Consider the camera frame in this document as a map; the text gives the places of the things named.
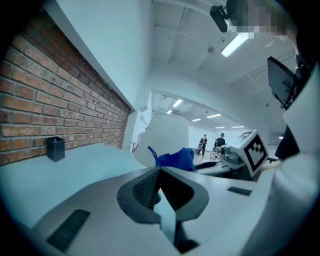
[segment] small black container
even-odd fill
[[[59,137],[46,139],[47,156],[54,162],[65,158],[65,140]]]

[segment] fluorescent light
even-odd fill
[[[240,45],[242,45],[249,38],[249,33],[239,33],[231,42],[229,42],[225,48],[222,49],[221,54],[228,57],[232,54]]]
[[[178,99],[176,103],[174,103],[173,107],[174,108],[177,107],[182,101],[183,101],[182,99]]]
[[[220,117],[221,114],[214,114],[214,115],[209,115],[206,118],[215,118],[215,117]]]

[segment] white wall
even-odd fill
[[[44,5],[45,9],[65,35],[76,47],[79,39],[86,45],[102,67],[101,72],[96,65],[92,66],[131,107],[136,109],[137,98],[152,60],[154,29],[152,2],[150,0],[48,2]],[[68,22],[60,21],[62,16],[65,16]],[[74,30],[76,34],[70,34],[70,30]]]
[[[206,134],[208,144],[206,150],[211,150],[215,145],[216,133],[213,130],[190,125],[189,127],[189,147],[196,149],[199,145],[199,140]]]

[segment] ceiling beam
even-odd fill
[[[182,6],[182,7],[188,8],[188,9],[192,9],[192,10],[199,12],[203,15],[211,17],[208,10],[204,10],[204,9],[202,9],[198,6],[195,6],[194,4],[191,4],[191,3],[181,2],[181,1],[177,1],[177,0],[153,0],[153,2]]]
[[[180,18],[180,21],[179,21],[179,25],[178,25],[178,27],[176,29],[176,33],[175,33],[175,36],[174,36],[174,41],[173,41],[173,44],[172,44],[172,48],[171,48],[168,64],[170,64],[172,62],[172,58],[173,58],[173,55],[174,55],[174,51],[175,51],[175,47],[176,47],[176,43],[177,43],[177,39],[178,39],[178,35],[179,35],[178,34],[179,28],[180,28],[181,24],[185,20],[185,17],[186,17],[186,14],[187,14],[187,10],[188,9],[186,7],[183,8],[182,15],[181,15],[181,18]]]
[[[155,29],[160,29],[160,30],[171,31],[171,32],[177,33],[177,34],[179,34],[179,35],[182,35],[182,36],[184,36],[184,37],[191,38],[191,39],[193,39],[193,40],[195,40],[195,41],[197,41],[197,42],[199,42],[199,43],[201,43],[201,44],[205,44],[205,45],[207,45],[207,46],[212,46],[210,43],[205,42],[205,41],[202,41],[202,40],[196,38],[196,37],[193,36],[193,35],[189,35],[189,34],[186,34],[186,33],[180,32],[180,31],[176,31],[176,30],[171,29],[171,28],[167,28],[167,27],[163,27],[163,26],[154,26],[154,28],[155,28]]]

